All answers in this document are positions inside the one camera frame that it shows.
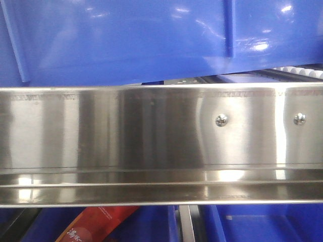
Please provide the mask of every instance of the blue bin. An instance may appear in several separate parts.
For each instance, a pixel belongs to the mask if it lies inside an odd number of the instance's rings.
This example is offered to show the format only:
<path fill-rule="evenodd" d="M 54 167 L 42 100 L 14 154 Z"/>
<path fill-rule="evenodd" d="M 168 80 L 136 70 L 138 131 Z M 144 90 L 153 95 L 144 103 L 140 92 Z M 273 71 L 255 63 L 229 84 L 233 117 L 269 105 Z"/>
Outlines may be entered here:
<path fill-rule="evenodd" d="M 16 214 L 17 211 L 18 209 L 10 209 L 10 208 L 0 209 L 0 232 L 1 232 L 1 228 L 13 218 L 13 216 Z"/>
<path fill-rule="evenodd" d="M 322 63 L 322 12 L 321 0 L 1 0 L 0 86 L 123 85 Z"/>
<path fill-rule="evenodd" d="M 45 208 L 21 242 L 55 241 L 84 208 Z M 174 206 L 140 207 L 107 238 L 118 242 L 178 242 Z"/>
<path fill-rule="evenodd" d="M 44 208 L 21 242 L 55 241 L 84 208 Z"/>
<path fill-rule="evenodd" d="M 323 204 L 207 205 L 209 242 L 323 241 Z"/>

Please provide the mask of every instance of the stainless steel strip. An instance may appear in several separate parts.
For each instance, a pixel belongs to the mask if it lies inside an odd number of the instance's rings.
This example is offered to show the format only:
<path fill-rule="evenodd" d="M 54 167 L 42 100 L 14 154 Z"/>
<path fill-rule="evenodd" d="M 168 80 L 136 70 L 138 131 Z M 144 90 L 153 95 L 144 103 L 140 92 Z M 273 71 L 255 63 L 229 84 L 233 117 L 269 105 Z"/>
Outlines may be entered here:
<path fill-rule="evenodd" d="M 192 217 L 188 205 L 179 206 L 183 242 L 195 242 Z"/>
<path fill-rule="evenodd" d="M 1 88 L 0 206 L 322 201 L 322 106 L 322 83 Z"/>
<path fill-rule="evenodd" d="M 0 175 L 0 188 L 41 188 L 74 186 L 126 186 L 126 185 L 198 185 L 198 184 L 273 184 L 322 183 L 322 169 L 269 169 L 269 170 L 146 170 L 146 171 L 94 171 L 55 174 Z"/>

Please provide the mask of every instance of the metal rail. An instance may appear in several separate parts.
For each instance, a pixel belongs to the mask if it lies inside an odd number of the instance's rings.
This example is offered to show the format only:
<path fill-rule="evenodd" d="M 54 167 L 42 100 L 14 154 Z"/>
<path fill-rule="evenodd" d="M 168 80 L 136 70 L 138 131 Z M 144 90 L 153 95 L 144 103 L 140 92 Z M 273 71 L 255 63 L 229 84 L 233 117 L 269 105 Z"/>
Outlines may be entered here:
<path fill-rule="evenodd" d="M 323 202 L 323 84 L 0 89 L 0 207 Z"/>

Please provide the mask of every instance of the blue container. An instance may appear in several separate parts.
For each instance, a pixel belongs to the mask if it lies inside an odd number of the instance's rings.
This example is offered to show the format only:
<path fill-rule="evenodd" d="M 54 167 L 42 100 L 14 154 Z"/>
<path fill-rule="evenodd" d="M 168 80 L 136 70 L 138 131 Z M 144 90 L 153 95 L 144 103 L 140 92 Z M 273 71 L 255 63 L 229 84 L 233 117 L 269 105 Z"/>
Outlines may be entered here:
<path fill-rule="evenodd" d="M 0 86 L 123 85 L 323 63 L 321 0 L 1 0 L 0 7 Z"/>
<path fill-rule="evenodd" d="M 83 209 L 43 209 L 21 242 L 55 241 Z M 175 208 L 174 206 L 140 207 L 121 223 L 109 238 L 115 238 L 118 242 L 178 242 Z"/>
<path fill-rule="evenodd" d="M 55 241 L 84 208 L 44 208 L 21 242 Z"/>
<path fill-rule="evenodd" d="M 0 231 L 9 222 L 19 209 L 1 208 L 0 209 Z"/>
<path fill-rule="evenodd" d="M 323 204 L 202 206 L 209 242 L 321 242 Z"/>

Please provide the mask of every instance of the blue plastic surface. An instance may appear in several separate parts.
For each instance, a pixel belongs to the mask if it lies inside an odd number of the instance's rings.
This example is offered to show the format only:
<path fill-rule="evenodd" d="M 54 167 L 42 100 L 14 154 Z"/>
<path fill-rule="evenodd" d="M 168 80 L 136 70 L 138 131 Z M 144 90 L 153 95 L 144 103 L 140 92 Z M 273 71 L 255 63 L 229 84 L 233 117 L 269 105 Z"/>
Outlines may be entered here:
<path fill-rule="evenodd" d="M 203 206 L 210 242 L 321 242 L 323 204 Z"/>
<path fill-rule="evenodd" d="M 3 224 L 11 220 L 18 209 L 1 208 L 0 209 L 0 229 Z"/>
<path fill-rule="evenodd" d="M 84 208 L 44 208 L 20 242 L 55 241 Z"/>
<path fill-rule="evenodd" d="M 321 0 L 1 6 L 1 86 L 122 85 L 323 62 Z"/>
<path fill-rule="evenodd" d="M 43 209 L 21 242 L 55 241 L 83 209 Z M 178 242 L 174 206 L 140 207 L 109 238 L 115 238 L 118 242 Z"/>

